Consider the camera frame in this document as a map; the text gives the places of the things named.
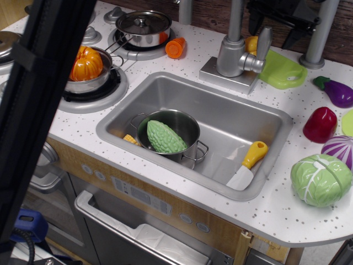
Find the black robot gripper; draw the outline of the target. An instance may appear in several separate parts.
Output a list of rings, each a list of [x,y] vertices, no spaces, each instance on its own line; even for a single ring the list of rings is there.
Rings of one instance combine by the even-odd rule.
[[[292,28],[282,44],[282,49],[289,50],[302,37],[306,30],[314,30],[321,19],[306,1],[249,1],[249,33],[254,36],[261,27],[265,17],[280,22]]]

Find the black foreground robot arm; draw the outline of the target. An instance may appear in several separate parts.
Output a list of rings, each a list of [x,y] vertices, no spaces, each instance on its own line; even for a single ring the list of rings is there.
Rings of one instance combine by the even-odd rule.
[[[36,1],[1,105],[1,246],[15,217],[61,99],[69,65],[94,1]]]

